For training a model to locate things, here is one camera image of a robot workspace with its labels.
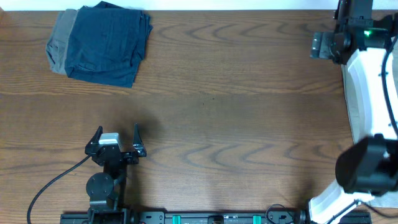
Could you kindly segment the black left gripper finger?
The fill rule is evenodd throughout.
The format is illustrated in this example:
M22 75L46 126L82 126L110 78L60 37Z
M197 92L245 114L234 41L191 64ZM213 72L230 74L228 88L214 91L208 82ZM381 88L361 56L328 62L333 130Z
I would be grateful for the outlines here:
M98 129L96 130L95 134L93 137L89 140L87 145L85 146L85 154L86 155L95 155L101 148L99 141L100 137L103 133L103 127L99 126Z
M139 127L137 123L134 125L134 136L132 140L132 146L137 154L137 157L147 156L147 151L139 134Z

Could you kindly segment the light khaki shorts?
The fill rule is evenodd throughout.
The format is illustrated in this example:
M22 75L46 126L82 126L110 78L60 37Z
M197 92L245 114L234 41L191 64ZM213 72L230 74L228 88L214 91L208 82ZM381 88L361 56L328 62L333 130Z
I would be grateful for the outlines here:
M375 134L382 134L386 139L397 139L382 85L385 55L385 49L357 50L341 66L346 107L355 143Z

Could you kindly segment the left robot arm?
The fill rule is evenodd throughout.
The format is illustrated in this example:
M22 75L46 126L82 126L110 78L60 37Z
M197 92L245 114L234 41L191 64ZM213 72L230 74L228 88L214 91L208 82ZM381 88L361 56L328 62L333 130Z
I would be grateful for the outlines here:
M104 133L99 126L94 136L85 146L85 154L103 168L102 172L92 175L86 183L86 192L90 198L86 223L134 223L134 212L124 208L127 166L136 165L147 152L134 125L131 149L123 152L118 133Z

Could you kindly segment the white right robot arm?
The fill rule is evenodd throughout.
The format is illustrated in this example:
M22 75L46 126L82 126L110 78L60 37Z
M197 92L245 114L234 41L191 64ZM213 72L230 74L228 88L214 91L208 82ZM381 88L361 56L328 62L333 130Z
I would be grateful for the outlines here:
M372 18L371 1L338 3L332 32L317 32L312 58L328 59L342 68L348 109L357 108L354 144L337 159L334 181L295 223L370 223L356 211L397 190L397 90L393 76L397 16Z

